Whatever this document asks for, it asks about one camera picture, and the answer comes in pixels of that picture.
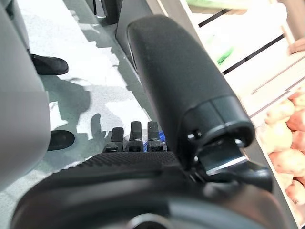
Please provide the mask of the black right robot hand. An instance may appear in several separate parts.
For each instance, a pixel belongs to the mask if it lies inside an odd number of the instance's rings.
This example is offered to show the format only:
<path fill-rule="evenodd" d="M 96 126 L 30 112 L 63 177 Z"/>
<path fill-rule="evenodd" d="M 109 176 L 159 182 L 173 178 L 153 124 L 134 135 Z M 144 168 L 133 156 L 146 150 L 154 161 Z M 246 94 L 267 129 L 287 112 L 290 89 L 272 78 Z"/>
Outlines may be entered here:
<path fill-rule="evenodd" d="M 13 229 L 285 229 L 268 167 L 243 149 L 255 128 L 204 48 L 172 19 L 127 27 L 156 112 L 112 131 L 102 153 L 42 180 L 19 201 Z"/>

